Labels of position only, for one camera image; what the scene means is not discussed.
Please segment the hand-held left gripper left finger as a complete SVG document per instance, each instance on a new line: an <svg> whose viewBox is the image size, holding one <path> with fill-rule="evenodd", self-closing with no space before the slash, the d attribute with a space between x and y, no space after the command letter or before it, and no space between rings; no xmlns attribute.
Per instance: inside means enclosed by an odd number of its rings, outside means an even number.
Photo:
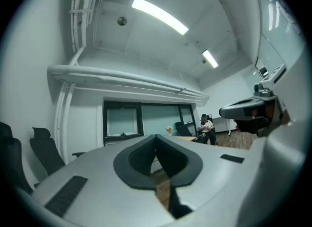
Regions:
<svg viewBox="0 0 312 227"><path fill-rule="evenodd" d="M173 222L153 190L133 189L115 173L115 156L141 140L144 137L86 152L42 181L32 197L45 206L73 176L81 176L87 182L65 221L81 227L159 227Z"/></svg>

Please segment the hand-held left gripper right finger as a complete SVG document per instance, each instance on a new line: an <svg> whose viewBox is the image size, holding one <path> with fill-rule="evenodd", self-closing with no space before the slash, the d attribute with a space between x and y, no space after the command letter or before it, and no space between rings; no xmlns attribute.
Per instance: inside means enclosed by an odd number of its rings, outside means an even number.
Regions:
<svg viewBox="0 0 312 227"><path fill-rule="evenodd" d="M163 227L238 227L255 173L249 150L156 135L158 159L170 178L170 220Z"/></svg>

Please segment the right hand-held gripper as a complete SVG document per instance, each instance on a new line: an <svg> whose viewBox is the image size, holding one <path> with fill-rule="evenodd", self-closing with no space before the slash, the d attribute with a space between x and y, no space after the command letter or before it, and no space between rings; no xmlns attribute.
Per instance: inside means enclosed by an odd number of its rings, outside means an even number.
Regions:
<svg viewBox="0 0 312 227"><path fill-rule="evenodd" d="M244 198L237 226L295 227L306 192L301 175L312 145L312 54L304 50L277 83L289 121L266 138L261 162ZM241 132L256 134L270 124L265 102L251 97L219 109L222 118L233 119Z"/></svg>

